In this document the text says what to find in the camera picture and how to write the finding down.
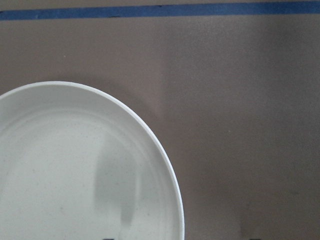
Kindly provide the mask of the cream round plate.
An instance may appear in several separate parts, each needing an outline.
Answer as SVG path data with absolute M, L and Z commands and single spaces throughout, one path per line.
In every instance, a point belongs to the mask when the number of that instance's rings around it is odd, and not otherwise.
M 3 240 L 182 240 L 181 193 L 151 129 L 125 104 L 63 81 L 0 97 Z

